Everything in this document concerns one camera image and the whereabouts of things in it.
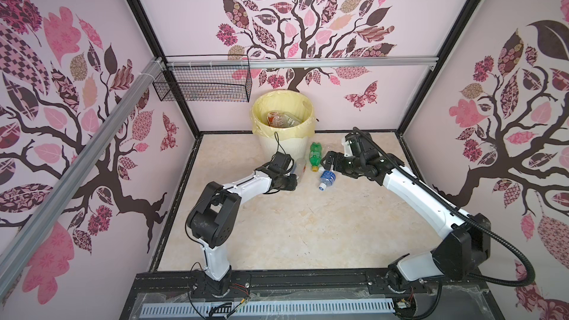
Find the butterfly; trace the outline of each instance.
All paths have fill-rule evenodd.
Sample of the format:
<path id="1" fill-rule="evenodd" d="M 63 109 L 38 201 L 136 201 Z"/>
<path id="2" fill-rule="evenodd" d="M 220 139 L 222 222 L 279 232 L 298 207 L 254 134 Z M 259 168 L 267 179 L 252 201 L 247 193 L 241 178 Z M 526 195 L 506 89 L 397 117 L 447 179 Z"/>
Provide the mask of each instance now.
<path id="1" fill-rule="evenodd" d="M 162 113 L 162 120 L 164 121 L 164 127 L 166 128 L 166 136 L 162 139 L 162 143 L 160 144 L 160 151 L 164 151 L 165 149 L 174 148 L 176 145 L 176 138 L 174 135 L 178 131 L 178 128 L 174 123 L 170 122 L 170 118 L 166 116 L 165 113 Z"/>
<path id="2" fill-rule="evenodd" d="M 361 110 L 361 108 L 365 105 L 366 102 L 377 103 L 375 101 L 377 99 L 377 94 L 374 93 L 376 90 L 377 90 L 377 81 L 370 84 L 362 95 L 348 94 L 344 98 L 346 98 L 348 102 L 354 103 L 354 106 L 359 110 Z"/>

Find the clear plastic bottle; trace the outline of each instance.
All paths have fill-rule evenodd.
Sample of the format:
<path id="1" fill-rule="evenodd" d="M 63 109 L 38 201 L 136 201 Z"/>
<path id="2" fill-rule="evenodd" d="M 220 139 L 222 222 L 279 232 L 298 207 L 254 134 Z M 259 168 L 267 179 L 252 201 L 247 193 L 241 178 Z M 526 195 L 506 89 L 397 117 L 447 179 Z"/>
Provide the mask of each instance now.
<path id="1" fill-rule="evenodd" d="M 324 191 L 324 189 L 334 184 L 335 180 L 336 180 L 336 174 L 334 174 L 334 172 L 332 172 L 331 170 L 325 170 L 324 173 L 322 173 L 322 176 L 320 177 L 320 185 L 318 186 L 318 189 Z"/>

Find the green plastic bottle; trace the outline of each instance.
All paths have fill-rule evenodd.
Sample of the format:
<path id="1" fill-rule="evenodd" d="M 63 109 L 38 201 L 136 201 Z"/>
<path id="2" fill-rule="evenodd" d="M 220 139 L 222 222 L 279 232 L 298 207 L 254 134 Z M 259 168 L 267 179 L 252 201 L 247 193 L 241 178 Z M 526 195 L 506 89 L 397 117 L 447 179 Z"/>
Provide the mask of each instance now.
<path id="1" fill-rule="evenodd" d="M 312 145 L 310 145 L 309 160 L 312 165 L 312 171 L 318 172 L 318 166 L 322 160 L 322 145 L 320 145 L 320 143 L 312 143 Z"/>

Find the wall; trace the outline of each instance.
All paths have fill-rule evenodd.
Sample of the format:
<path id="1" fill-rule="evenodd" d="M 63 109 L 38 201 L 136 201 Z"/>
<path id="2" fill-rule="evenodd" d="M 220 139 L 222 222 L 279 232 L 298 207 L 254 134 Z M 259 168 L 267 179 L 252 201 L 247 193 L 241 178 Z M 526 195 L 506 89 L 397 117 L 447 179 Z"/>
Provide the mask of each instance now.
<path id="1" fill-rule="evenodd" d="M 152 55 L 125 0 L 0 0 L 0 44 L 4 249 Z M 193 140 L 177 105 L 147 91 L 0 318 L 117 318 L 148 269 Z"/>
<path id="2" fill-rule="evenodd" d="M 569 316 L 569 0 L 486 0 L 405 138 L 428 183 L 518 247 L 506 319 Z M 483 274 L 523 278 L 497 243 Z"/>
<path id="3" fill-rule="evenodd" d="M 436 55 L 466 0 L 141 1 L 166 54 L 229 52 L 273 59 Z M 189 106 L 202 130 L 250 130 L 256 98 L 272 89 L 293 89 L 313 101 L 317 129 L 396 128 L 426 70 L 256 70 L 250 103 Z M 211 119 L 212 111 L 219 118 Z"/>

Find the black wire mesh basket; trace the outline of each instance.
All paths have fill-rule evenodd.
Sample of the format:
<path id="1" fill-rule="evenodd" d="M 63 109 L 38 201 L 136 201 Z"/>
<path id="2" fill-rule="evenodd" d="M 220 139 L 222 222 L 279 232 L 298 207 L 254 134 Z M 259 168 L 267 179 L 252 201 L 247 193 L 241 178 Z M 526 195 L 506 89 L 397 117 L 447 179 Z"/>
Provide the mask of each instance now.
<path id="1" fill-rule="evenodd" d="M 183 62 L 170 61 L 154 80 L 161 101 L 248 102 L 251 69 L 247 55 L 185 55 Z"/>

